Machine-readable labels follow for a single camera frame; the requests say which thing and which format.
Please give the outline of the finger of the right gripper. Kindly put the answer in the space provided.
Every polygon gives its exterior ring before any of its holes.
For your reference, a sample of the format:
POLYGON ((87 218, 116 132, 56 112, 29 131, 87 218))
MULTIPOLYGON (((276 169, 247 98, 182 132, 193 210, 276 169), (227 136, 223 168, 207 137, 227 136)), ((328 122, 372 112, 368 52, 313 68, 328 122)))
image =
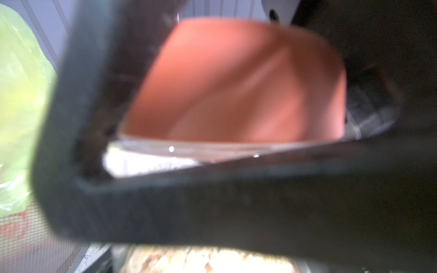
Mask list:
POLYGON ((291 22, 340 51, 353 139, 436 135, 435 1, 300 1, 291 22))

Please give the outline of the grey bin with green bag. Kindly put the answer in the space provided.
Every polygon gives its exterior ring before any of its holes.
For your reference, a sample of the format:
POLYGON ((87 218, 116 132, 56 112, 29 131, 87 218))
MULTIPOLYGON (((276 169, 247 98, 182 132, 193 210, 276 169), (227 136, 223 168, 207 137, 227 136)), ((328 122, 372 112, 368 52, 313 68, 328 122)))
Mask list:
POLYGON ((33 195, 33 154, 56 73, 31 27, 1 6, 1 271, 72 273, 86 246, 61 240, 33 195))

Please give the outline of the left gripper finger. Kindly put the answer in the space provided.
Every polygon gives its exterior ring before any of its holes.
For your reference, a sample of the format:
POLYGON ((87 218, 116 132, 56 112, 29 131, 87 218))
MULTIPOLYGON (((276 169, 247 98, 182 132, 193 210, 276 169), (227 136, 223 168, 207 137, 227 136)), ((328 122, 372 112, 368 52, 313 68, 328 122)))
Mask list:
POLYGON ((31 183, 54 232, 206 245, 380 270, 437 267, 437 3, 303 1, 292 24, 371 69, 401 110, 387 132, 146 176, 102 155, 182 1, 80 1, 31 183))

